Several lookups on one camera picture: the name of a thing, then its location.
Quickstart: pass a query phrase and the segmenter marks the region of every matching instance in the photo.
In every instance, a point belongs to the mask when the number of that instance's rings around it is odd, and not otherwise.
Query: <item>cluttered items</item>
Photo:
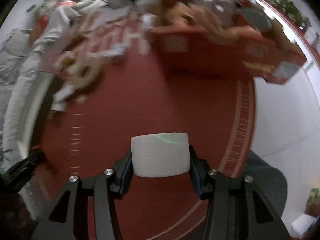
[[[276,20],[249,0],[158,2],[147,37],[165,73],[284,84],[307,60]]]

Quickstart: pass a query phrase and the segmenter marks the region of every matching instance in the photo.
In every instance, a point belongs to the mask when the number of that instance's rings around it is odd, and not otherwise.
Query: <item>red table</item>
[[[165,76],[143,46],[139,23],[130,18],[100,26],[75,49],[81,58],[87,51],[135,37],[124,64],[105,65],[93,90],[71,98],[64,113],[48,120],[41,147],[49,166],[38,170],[48,200],[70,175],[87,178],[110,168],[125,155],[130,138],[142,134],[185,132],[212,168],[231,177],[244,168],[255,120],[253,80]],[[128,194],[116,201],[124,240],[178,240],[204,221],[206,207],[206,201],[197,200],[188,174],[133,176]]]

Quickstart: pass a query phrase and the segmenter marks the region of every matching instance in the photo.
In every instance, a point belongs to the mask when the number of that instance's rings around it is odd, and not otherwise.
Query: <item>silver bolt head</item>
[[[253,182],[253,178],[250,177],[250,176],[245,176],[245,177],[244,177],[244,180],[245,180],[246,182],[248,182],[248,183],[252,183],[252,182]]]
[[[104,174],[106,174],[106,175],[111,175],[112,173],[113,173],[113,169],[106,169],[104,171]]]
[[[209,170],[209,174],[212,175],[212,176],[215,176],[215,175],[218,174],[218,171],[215,170],[215,169],[211,169],[211,170]]]
[[[70,182],[76,182],[78,180],[78,176],[71,176],[70,178],[69,178],[69,181]]]

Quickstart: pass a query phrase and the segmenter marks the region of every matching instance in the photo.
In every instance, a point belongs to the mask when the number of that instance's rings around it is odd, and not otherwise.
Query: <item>red table surface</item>
[[[129,18],[100,26],[75,49],[77,57],[121,42],[124,32],[139,32],[139,22]],[[185,132],[212,168],[230,177],[241,174],[254,128],[253,80],[165,76],[151,51],[138,52],[142,39],[132,39],[125,63],[104,66],[94,89],[82,95],[83,103],[75,96],[64,113],[48,120],[41,147],[49,169],[38,169],[48,201],[70,175],[88,178],[110,168],[125,155],[131,137],[143,134]],[[52,62],[45,62],[45,68]],[[180,239],[204,221],[206,208],[187,173],[157,179],[133,176],[128,194],[116,201],[124,240]]]

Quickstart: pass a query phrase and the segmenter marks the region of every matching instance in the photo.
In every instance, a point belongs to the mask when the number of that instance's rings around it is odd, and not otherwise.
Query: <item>white floor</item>
[[[305,209],[312,187],[320,185],[320,108],[306,72],[283,86],[255,80],[257,120],[252,150],[278,168],[288,182],[282,219],[291,223]]]

